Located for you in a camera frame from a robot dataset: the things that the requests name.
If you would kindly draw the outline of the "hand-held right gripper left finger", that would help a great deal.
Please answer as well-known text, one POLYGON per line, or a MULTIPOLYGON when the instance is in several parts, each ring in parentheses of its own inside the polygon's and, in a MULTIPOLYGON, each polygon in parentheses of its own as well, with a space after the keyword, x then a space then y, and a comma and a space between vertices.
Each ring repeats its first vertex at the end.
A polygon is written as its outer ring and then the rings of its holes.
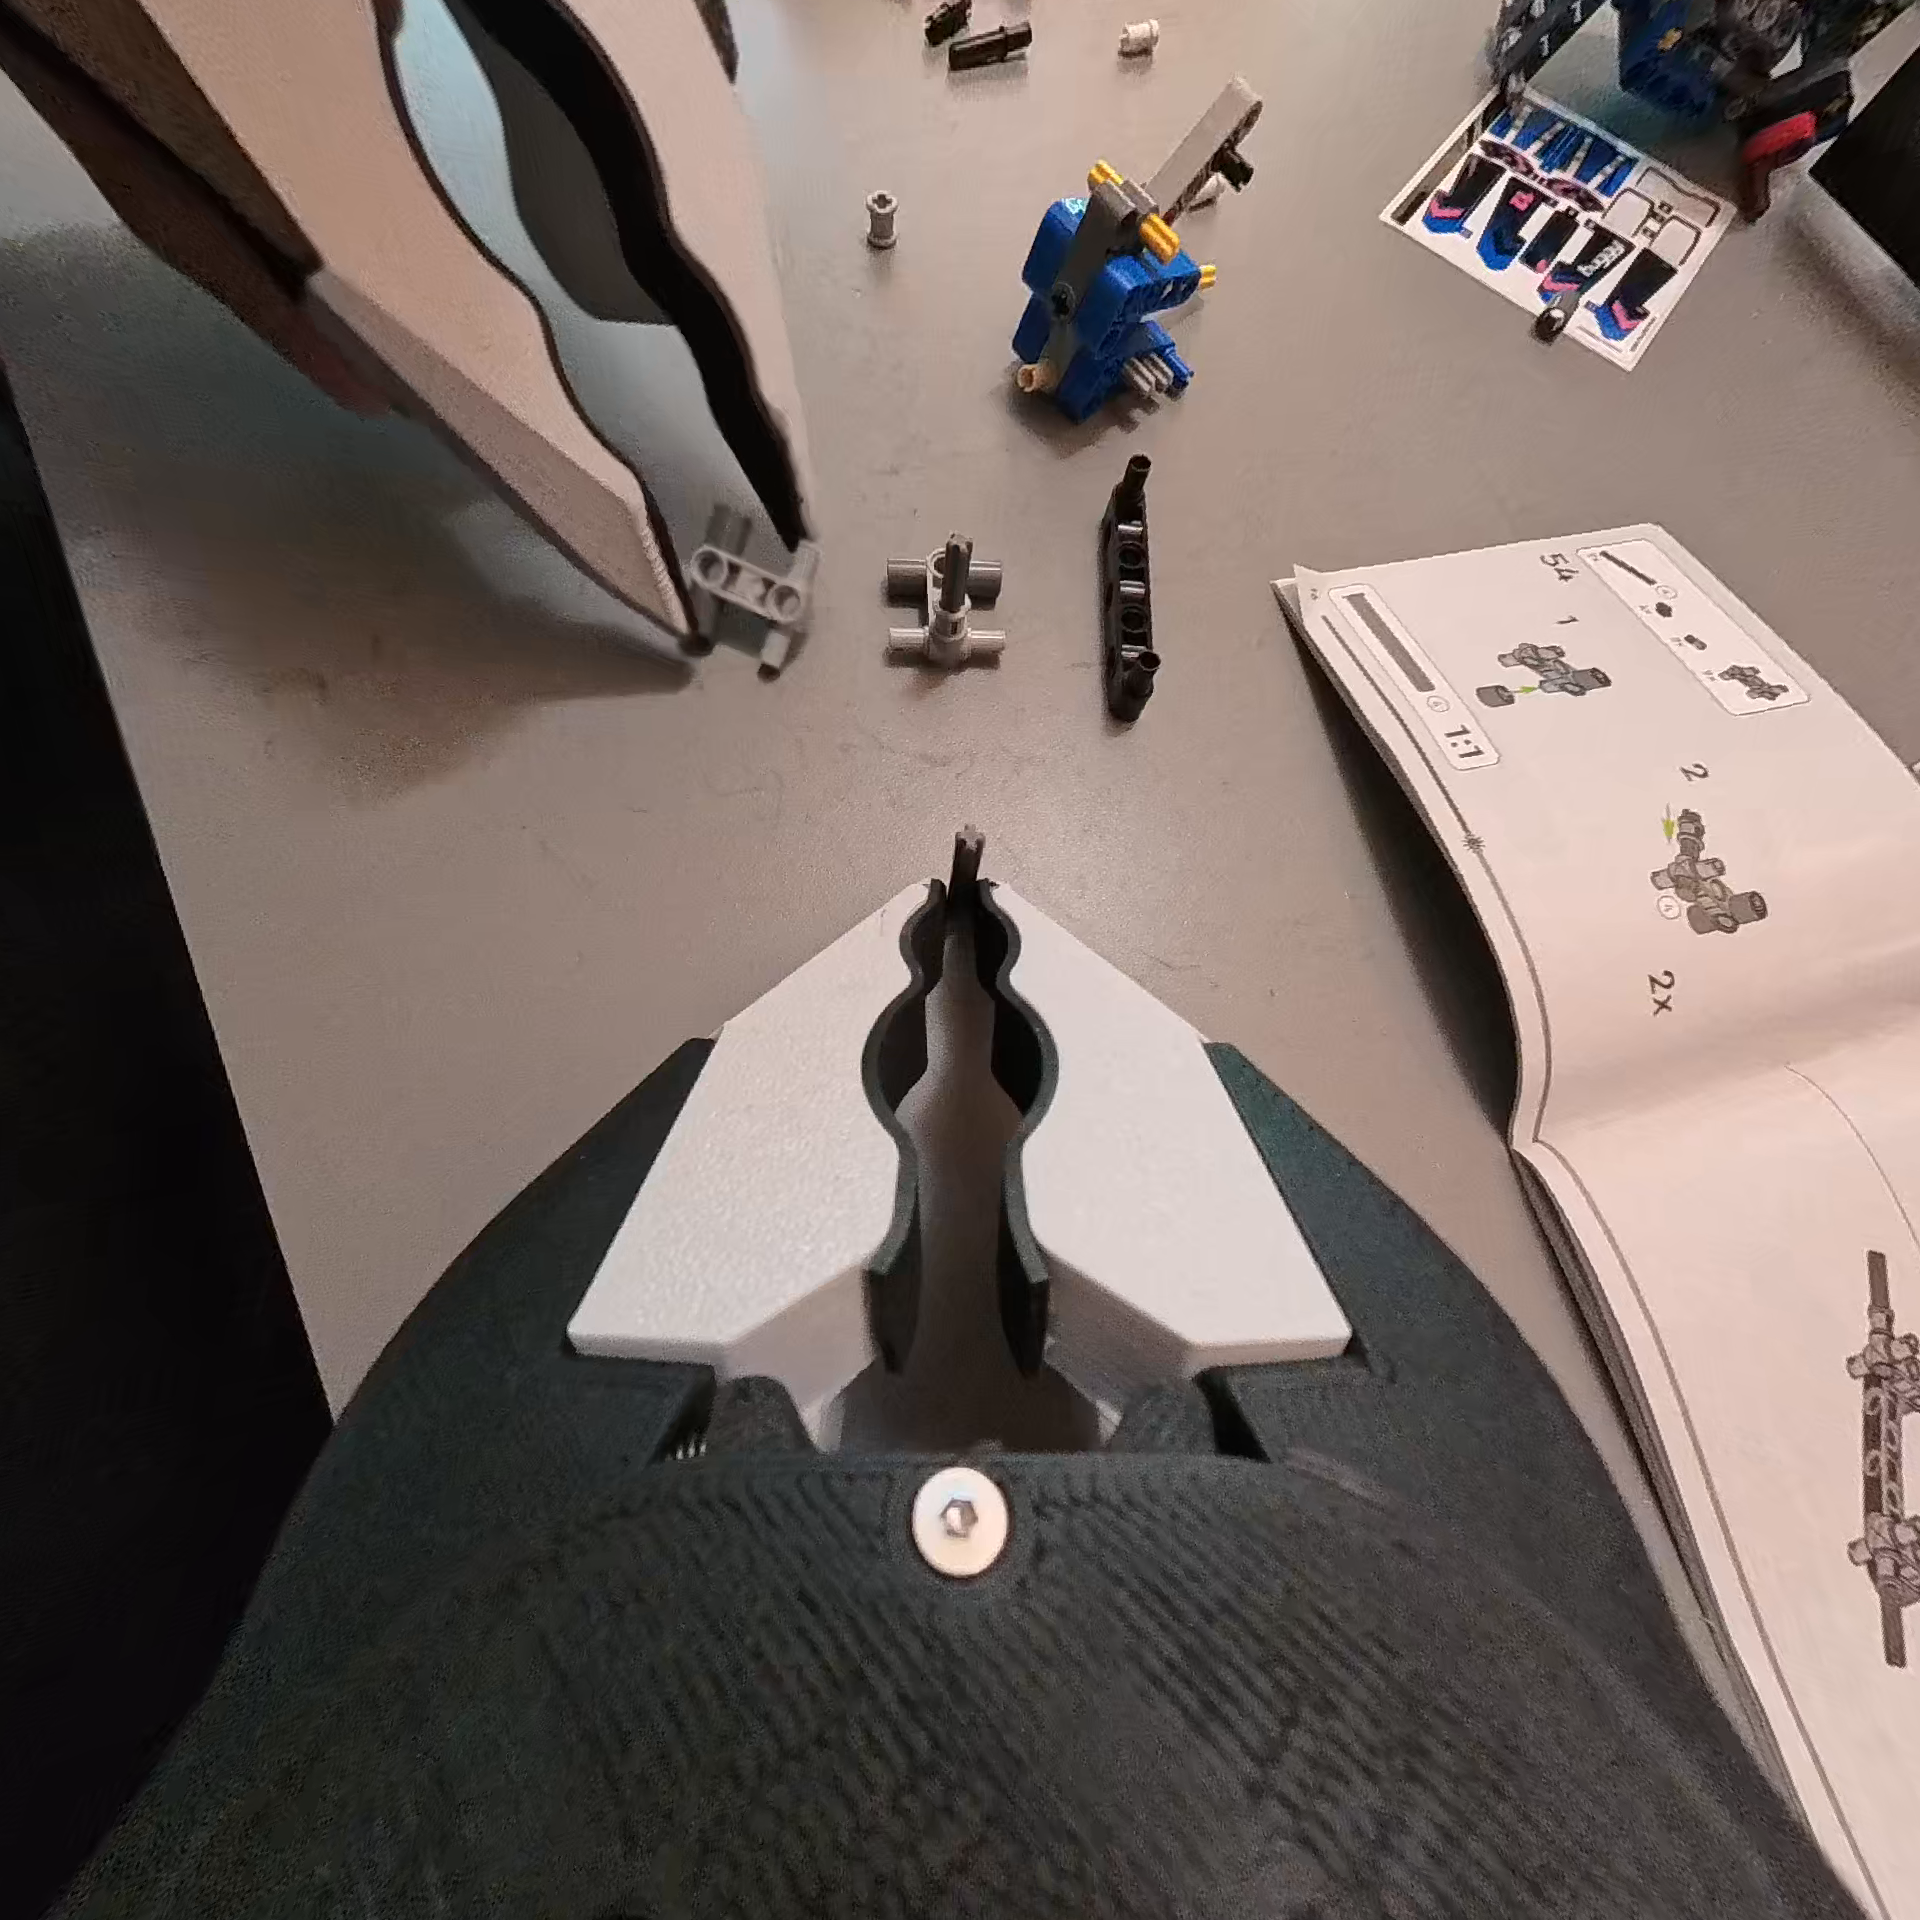
POLYGON ((723 1023, 571 1314, 576 1354, 773 1379, 811 1442, 840 1442, 852 1384, 914 1335, 899 1104, 944 919, 944 887, 905 887, 723 1023))

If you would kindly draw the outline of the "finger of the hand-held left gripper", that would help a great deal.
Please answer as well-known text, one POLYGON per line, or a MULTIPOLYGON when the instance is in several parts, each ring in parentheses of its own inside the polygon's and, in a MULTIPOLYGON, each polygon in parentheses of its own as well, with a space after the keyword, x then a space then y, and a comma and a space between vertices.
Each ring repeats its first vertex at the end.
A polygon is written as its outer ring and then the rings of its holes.
POLYGON ((318 254, 305 301, 323 328, 567 562, 686 646, 653 503, 571 396, 538 301, 424 165, 375 9, 159 4, 150 18, 318 254))
POLYGON ((707 410, 786 547, 814 538, 803 407, 724 5, 489 5, 609 201, 629 283, 683 337, 707 410))

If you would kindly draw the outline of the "sticker sheet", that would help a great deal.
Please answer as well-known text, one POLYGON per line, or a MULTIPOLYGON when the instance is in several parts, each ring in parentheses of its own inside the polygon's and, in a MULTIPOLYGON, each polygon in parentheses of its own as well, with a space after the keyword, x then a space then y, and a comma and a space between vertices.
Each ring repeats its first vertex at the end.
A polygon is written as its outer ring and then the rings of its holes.
POLYGON ((1577 283, 1577 342, 1634 371, 1722 236, 1732 205, 1551 96, 1490 96, 1380 210, 1424 251, 1540 318, 1577 283))

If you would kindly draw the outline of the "open instruction manual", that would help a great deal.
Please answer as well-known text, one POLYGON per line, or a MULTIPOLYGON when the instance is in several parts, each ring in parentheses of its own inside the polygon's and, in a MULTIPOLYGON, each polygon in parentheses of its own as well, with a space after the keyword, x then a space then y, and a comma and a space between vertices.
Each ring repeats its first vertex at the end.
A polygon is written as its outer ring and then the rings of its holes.
POLYGON ((1915 772, 1662 526, 1273 589, 1496 961, 1510 1151, 1742 1708, 1915 1914, 1915 772))

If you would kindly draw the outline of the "blue lego assembly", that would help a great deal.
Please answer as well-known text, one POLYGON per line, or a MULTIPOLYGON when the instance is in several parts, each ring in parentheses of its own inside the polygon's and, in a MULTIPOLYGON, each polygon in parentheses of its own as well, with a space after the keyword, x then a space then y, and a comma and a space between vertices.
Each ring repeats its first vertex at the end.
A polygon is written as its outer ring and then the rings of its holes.
POLYGON ((1097 162, 1080 195, 1045 210, 1012 330, 1023 396, 1088 423, 1112 402, 1153 406, 1188 392, 1192 371, 1166 318, 1205 295, 1217 271, 1188 251, 1180 216, 1208 185, 1250 182, 1241 148, 1262 105, 1260 90, 1232 78, 1151 178, 1097 162))

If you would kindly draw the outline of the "dark lego set box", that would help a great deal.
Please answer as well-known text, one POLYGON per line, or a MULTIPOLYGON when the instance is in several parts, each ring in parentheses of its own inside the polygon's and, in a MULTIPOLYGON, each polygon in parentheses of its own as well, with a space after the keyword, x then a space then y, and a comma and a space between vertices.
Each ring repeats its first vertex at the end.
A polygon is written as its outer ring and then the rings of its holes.
POLYGON ((1917 287, 1917 53, 1822 150, 1811 182, 1917 287))

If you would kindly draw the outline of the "black lego beam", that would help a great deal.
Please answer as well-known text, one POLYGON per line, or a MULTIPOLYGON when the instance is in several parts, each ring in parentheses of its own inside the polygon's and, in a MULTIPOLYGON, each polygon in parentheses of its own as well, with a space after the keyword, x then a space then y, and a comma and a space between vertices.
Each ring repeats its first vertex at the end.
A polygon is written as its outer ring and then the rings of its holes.
POLYGON ((1147 476, 1151 458, 1133 456, 1108 498, 1097 540, 1102 700, 1121 727, 1141 719, 1160 671, 1153 633, 1147 476))

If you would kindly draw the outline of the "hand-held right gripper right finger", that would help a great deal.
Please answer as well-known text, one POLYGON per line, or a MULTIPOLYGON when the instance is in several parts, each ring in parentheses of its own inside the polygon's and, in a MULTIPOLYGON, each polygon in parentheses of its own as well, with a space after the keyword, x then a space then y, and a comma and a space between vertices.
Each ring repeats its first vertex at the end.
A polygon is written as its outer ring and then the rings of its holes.
POLYGON ((1204 1034, 1010 887, 977 891, 991 1071, 1022 1112, 998 1285, 1023 1374, 1112 1436, 1147 1392, 1354 1339, 1204 1034))

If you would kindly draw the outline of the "partly built lego vehicle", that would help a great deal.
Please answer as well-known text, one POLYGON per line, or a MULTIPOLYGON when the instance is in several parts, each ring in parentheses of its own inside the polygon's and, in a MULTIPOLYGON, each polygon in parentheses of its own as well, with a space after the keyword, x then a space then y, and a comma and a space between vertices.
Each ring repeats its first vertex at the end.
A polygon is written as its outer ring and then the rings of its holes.
POLYGON ((1847 131, 1855 55, 1908 4, 1613 4, 1619 86, 1737 136, 1737 205, 1769 210, 1777 173, 1847 131))

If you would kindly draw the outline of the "light grey lego connector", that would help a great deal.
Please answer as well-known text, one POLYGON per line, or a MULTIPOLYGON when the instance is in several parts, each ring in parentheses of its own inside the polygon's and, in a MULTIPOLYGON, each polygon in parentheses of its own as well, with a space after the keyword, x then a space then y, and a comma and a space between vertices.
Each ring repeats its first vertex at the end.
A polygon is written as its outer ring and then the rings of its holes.
POLYGON ((922 559, 888 559, 883 597, 892 608, 917 611, 914 628, 892 628, 887 661, 917 669, 998 666, 1004 636, 977 622, 995 611, 1003 593, 1003 567, 982 563, 974 540, 946 535, 944 544, 922 559))
POLYGON ((694 650, 733 641, 753 650, 765 681, 780 677, 810 633, 823 551, 801 540, 782 571, 749 556, 752 522, 733 503, 714 503, 707 535, 688 562, 694 650))

